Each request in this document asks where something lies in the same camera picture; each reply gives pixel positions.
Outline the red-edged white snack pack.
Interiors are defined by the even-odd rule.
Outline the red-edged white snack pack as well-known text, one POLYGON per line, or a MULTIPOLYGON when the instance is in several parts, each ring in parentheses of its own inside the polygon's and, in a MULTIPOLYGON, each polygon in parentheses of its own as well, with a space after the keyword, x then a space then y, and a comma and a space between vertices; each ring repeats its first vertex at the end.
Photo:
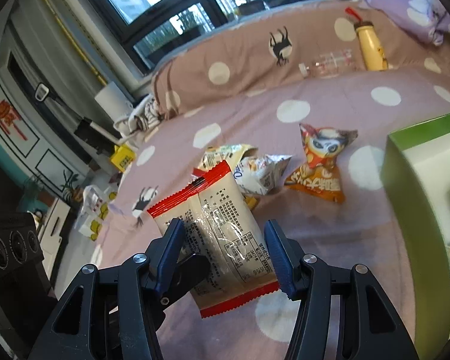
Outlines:
POLYGON ((203 319, 279 289, 263 231, 227 162, 220 162, 147 212, 161 233, 172 219, 183 221, 182 257, 193 253, 207 257, 210 273, 192 289, 203 319))

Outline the white popcorn snack bag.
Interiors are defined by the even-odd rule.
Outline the white popcorn snack bag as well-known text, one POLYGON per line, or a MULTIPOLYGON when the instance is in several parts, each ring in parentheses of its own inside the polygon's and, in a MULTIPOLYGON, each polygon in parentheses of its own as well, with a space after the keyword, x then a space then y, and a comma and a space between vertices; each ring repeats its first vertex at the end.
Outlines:
POLYGON ((292 157, 276 154, 243 157, 232 175, 243 194, 265 196, 281 186, 280 180, 292 157))

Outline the orange cartoon snack bag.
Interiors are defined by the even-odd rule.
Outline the orange cartoon snack bag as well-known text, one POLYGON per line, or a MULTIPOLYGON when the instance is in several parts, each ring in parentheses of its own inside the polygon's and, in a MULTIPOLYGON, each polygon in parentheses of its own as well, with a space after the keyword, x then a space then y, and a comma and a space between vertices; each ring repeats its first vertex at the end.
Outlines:
POLYGON ((329 202, 343 203, 345 194, 337 157, 358 138, 359 132, 310 124, 299 127, 305 162, 291 173, 284 185, 329 202))

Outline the orange rice cracker pack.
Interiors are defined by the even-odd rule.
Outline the orange rice cracker pack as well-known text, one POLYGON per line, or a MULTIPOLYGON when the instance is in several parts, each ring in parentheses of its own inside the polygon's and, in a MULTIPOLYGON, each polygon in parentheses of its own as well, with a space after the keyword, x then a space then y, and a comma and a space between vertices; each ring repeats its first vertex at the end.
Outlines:
POLYGON ((244 201, 251 211, 253 211, 259 203, 259 199, 253 196, 244 196, 244 201))

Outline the white plastic bag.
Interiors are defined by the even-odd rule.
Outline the white plastic bag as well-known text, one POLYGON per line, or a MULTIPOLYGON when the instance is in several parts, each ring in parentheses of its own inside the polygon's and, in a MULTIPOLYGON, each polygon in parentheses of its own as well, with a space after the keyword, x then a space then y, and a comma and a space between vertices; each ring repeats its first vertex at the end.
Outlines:
POLYGON ((109 185, 105 190, 93 184, 87 186, 82 194, 82 205, 74 229, 95 242, 109 213, 108 205, 116 198, 117 192, 116 184, 109 185))

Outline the small pale green snack packet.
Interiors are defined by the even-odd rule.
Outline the small pale green snack packet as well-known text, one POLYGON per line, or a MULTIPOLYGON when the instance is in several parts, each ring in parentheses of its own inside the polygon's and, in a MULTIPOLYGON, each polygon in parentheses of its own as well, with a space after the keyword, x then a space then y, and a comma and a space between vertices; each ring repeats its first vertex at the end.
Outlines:
POLYGON ((256 151, 257 147, 250 144, 211 146, 205 150, 196 168, 208 172, 221 161, 226 161, 233 170, 243 157, 254 155, 256 151))

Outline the yellow small box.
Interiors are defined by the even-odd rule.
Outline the yellow small box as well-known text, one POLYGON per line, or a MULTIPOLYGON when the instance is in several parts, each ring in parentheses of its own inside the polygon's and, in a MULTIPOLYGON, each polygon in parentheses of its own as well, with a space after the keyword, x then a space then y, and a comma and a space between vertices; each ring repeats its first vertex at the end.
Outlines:
POLYGON ((136 153, 127 144, 116 145, 114 147, 114 152, 110 156, 110 161, 113 166, 115 166, 119 172, 125 172, 129 165, 135 160, 136 153))

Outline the striped white cloth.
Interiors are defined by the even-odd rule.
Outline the striped white cloth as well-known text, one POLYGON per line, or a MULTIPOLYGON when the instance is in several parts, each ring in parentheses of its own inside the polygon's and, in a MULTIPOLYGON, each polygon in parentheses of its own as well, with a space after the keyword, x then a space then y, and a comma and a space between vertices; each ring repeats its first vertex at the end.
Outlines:
POLYGON ((114 122, 113 127, 125 137, 145 133, 156 128, 164 116, 159 112, 159 104, 153 94, 146 95, 133 110, 114 122))

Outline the green cardboard box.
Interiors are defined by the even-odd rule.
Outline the green cardboard box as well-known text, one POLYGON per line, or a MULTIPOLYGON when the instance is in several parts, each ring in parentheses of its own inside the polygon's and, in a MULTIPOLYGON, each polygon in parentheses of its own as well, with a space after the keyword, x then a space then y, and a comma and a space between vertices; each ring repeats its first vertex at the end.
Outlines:
POLYGON ((380 173, 406 245, 421 359, 450 359, 450 114, 387 138, 380 173))

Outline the white paper roll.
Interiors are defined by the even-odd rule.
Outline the white paper roll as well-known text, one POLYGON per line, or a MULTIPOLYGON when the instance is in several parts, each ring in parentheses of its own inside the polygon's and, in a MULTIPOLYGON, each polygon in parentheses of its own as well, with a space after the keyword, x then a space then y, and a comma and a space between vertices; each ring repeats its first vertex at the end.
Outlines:
POLYGON ((110 82, 103 87, 95 95, 95 101, 113 122, 128 117, 133 111, 132 103, 114 82, 110 82))

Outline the brown polka dot cushion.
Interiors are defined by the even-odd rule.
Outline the brown polka dot cushion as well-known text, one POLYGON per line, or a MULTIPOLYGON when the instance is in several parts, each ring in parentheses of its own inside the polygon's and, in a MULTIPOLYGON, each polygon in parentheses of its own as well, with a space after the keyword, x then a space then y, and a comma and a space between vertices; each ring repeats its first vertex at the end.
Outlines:
POLYGON ((365 70, 348 7, 374 24, 391 69, 422 68, 450 79, 450 36, 442 46, 426 46, 364 0, 299 2, 217 29, 164 57, 152 78, 159 112, 171 118, 312 78, 313 63, 328 53, 348 51, 352 69, 365 70))

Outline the clear plastic water bottle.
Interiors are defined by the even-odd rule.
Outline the clear plastic water bottle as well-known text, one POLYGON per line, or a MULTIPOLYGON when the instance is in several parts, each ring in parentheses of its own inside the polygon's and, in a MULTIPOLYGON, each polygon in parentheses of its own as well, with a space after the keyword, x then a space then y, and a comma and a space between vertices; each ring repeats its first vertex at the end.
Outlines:
POLYGON ((355 58, 351 49, 343 49, 319 55, 309 63, 299 63, 303 77, 336 77, 356 70, 355 58))

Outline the yellow drink bottle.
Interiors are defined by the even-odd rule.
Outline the yellow drink bottle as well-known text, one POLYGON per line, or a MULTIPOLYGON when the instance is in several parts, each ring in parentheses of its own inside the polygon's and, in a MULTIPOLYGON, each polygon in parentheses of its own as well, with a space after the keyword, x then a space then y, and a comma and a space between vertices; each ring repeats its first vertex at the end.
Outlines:
POLYGON ((358 36, 363 61, 368 71, 380 72, 389 69, 384 48, 376 34, 372 22, 364 20, 356 10, 351 7, 345 8, 345 13, 354 19, 353 27, 358 36))

